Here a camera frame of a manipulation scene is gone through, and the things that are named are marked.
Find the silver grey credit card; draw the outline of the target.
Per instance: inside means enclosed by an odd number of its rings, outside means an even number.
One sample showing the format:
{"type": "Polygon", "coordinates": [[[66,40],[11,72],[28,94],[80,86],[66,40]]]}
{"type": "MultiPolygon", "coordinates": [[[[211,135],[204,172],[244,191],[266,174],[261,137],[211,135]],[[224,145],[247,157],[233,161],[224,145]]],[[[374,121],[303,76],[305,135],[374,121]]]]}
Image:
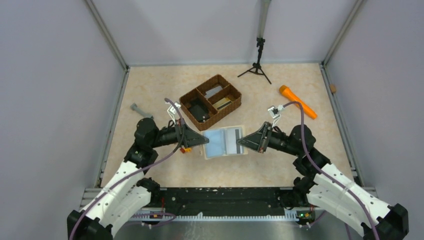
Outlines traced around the silver grey credit card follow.
{"type": "Polygon", "coordinates": [[[242,155],[244,148],[237,144],[237,140],[243,137],[241,127],[230,127],[225,130],[225,150],[227,155],[242,155]]]}

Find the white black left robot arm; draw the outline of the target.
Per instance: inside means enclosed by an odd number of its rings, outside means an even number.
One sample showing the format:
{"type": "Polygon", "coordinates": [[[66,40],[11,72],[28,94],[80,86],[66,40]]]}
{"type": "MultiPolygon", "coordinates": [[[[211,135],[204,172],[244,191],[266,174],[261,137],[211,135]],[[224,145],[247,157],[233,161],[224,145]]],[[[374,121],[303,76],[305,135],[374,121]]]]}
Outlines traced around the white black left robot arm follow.
{"type": "Polygon", "coordinates": [[[180,118],[158,128],[152,118],[136,125],[134,143],[112,179],[81,210],[67,217],[70,240],[112,240],[133,215],[145,206],[160,202],[158,184],[145,174],[169,159],[180,147],[192,148],[209,143],[180,118]]]}

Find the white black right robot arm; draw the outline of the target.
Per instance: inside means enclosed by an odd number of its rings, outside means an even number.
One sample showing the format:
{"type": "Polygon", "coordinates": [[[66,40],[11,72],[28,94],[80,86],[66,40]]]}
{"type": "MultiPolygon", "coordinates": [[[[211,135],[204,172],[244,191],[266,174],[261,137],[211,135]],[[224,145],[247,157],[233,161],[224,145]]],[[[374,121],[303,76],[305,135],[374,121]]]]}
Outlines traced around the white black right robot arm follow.
{"type": "Polygon", "coordinates": [[[355,230],[364,240],[402,240],[409,233],[408,211],[401,204],[390,205],[345,176],[319,152],[316,138],[305,125],[290,134],[264,122],[261,128],[237,140],[258,153],[268,148],[296,156],[293,162],[302,175],[294,183],[293,200],[299,206],[319,207],[355,230]]]}

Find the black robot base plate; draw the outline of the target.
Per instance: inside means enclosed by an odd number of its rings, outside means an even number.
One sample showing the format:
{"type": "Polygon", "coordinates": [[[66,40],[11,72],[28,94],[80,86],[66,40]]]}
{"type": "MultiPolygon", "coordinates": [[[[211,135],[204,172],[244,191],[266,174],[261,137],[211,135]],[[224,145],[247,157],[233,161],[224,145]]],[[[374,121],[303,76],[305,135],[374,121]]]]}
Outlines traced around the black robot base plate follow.
{"type": "Polygon", "coordinates": [[[153,193],[149,208],[178,217],[265,217],[318,209],[292,187],[168,187],[153,193]]]}

